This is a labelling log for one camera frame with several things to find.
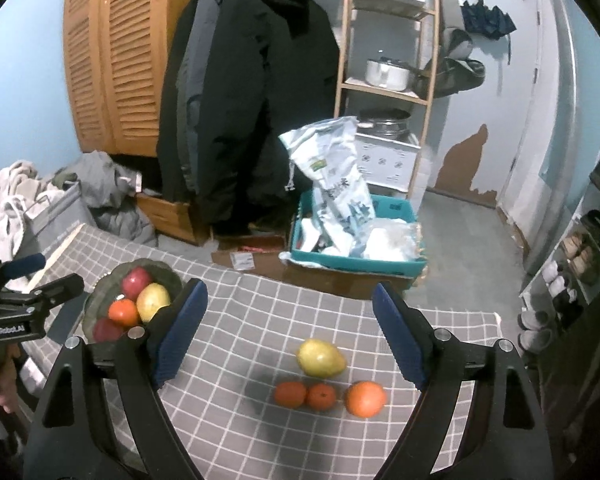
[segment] checkered tablecloth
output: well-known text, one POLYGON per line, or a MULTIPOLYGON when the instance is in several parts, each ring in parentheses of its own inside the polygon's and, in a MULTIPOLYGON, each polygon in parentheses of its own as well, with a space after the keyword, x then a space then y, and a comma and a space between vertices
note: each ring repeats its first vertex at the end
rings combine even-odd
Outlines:
MULTIPOLYGON (((207 480, 375 476, 419 392, 398 371, 370 302, 192 262, 89 226, 82 227, 42 282, 76 272, 91 290, 117 264, 136 258, 164 261, 183 280, 201 278, 208 288, 208 309, 180 371, 160 391, 178 436, 207 480), (328 381, 340 398, 355 381, 373 380, 385 387, 389 402, 380 415, 355 418, 341 402, 320 415, 273 405, 272 391, 280 381, 310 383, 295 358, 296 349, 309 337, 333 341, 346 356, 349 367, 328 381)), ((464 341, 492 344, 502 336, 495 314, 423 313, 434 327, 448 328, 464 341)), ((48 374, 59 346, 45 339, 28 342, 26 349, 48 374)), ((116 436, 134 450, 116 384, 107 381, 106 391, 116 436)), ((471 383, 462 386, 436 469, 453 462, 472 391, 471 383)))

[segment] gray floor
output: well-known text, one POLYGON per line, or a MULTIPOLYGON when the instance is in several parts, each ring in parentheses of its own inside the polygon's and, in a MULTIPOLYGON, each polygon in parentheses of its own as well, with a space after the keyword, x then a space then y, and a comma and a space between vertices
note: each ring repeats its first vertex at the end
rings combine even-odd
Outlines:
MULTIPOLYGON (((410 306, 440 310, 496 312, 504 336, 518 344, 518 293, 525 271, 522 251, 493 209, 435 193, 424 195, 418 213, 422 224, 429 273, 406 294, 410 306)), ((195 247, 165 235, 164 251, 211 261, 213 242, 195 247)))

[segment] wooden wardrobe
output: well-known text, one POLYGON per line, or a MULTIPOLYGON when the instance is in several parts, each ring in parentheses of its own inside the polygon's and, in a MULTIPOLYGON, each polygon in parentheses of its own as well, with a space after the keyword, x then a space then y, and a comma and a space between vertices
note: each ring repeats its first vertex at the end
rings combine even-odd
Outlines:
MULTIPOLYGON (((188 1, 64 1, 64 65, 84 152, 156 156, 162 80, 188 1)), ((138 203, 158 229, 201 241, 193 234, 188 204, 144 196, 138 203)))

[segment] fruit bowl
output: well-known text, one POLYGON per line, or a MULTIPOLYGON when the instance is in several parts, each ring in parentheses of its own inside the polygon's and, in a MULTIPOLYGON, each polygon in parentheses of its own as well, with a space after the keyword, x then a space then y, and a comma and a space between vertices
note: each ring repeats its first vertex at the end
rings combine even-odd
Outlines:
POLYGON ((155 283, 160 283, 164 286, 172 301, 182 290, 182 281, 180 280, 180 277, 164 262, 140 258, 139 260, 119 264, 109 274, 106 274, 98 280, 93 292, 84 303, 82 331, 89 343, 95 342, 93 339, 93 327, 97 320, 101 317, 107 317, 109 305, 123 297, 120 288, 122 279, 136 267, 144 268, 151 274, 155 283))

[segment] metal screw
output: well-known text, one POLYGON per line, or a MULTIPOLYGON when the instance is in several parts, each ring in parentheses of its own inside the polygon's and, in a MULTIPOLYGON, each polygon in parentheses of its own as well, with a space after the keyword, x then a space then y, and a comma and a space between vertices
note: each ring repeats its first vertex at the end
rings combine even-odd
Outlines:
POLYGON ((80 344, 80 338, 77 335, 72 335, 69 339, 64 342, 64 346, 67 348, 75 348, 80 344))
POLYGON ((511 352, 513 350, 513 343, 508 339, 500 339, 500 341, 498 341, 498 346, 505 352, 511 352))
POLYGON ((126 333, 131 339, 140 339, 144 335, 144 328, 141 326, 135 326, 129 329, 126 333))
POLYGON ((437 328, 434 330, 433 335, 438 341, 449 341, 451 339, 451 332, 446 328, 437 328))

